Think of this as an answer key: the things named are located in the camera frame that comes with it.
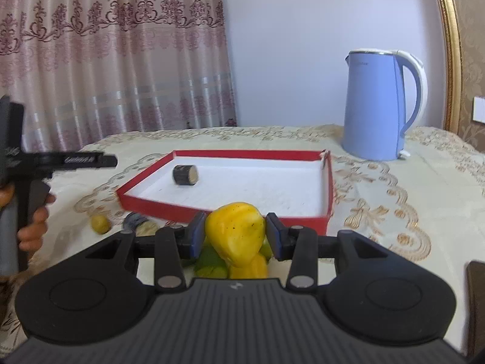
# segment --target table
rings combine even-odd
[[[50,207],[44,246],[30,269],[12,278],[13,295],[32,274],[106,237],[91,230],[89,215],[101,212],[115,224],[110,233],[120,230],[126,212],[117,203],[116,188],[174,149],[329,149],[335,189],[328,234],[351,228],[445,279],[457,296],[446,340],[463,350],[465,266],[473,259],[485,260],[484,155],[454,134],[419,127],[406,138],[410,159],[376,163],[343,151],[341,134],[339,126],[222,127],[132,132],[89,145],[84,150],[115,153],[118,167],[55,175],[51,185],[58,200]],[[151,260],[140,261],[138,278],[144,283],[153,283],[152,267]],[[282,282],[288,270],[289,262],[269,264],[270,276]],[[331,262],[320,260],[319,284],[334,276]],[[0,354],[24,339],[11,299],[0,328]]]

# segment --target gold picture frame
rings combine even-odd
[[[438,0],[445,35],[446,51],[446,109],[443,127],[458,133],[462,94],[462,50],[454,0]]]

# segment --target pink floral curtain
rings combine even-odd
[[[0,0],[0,93],[24,146],[235,125],[221,0]]]

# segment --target hand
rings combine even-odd
[[[8,185],[0,189],[0,207],[7,205],[14,195],[14,186]],[[56,200],[55,196],[49,194],[45,200],[46,204],[52,204]],[[46,207],[40,207],[33,214],[32,223],[21,228],[17,237],[20,241],[19,248],[29,254],[31,257],[37,250],[42,247],[42,236],[47,232],[47,218],[49,211]]]

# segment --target kettle lid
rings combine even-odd
[[[395,51],[385,50],[385,49],[373,49],[373,48],[358,48],[358,49],[351,50],[349,54],[351,53],[372,53],[375,55],[394,55]]]

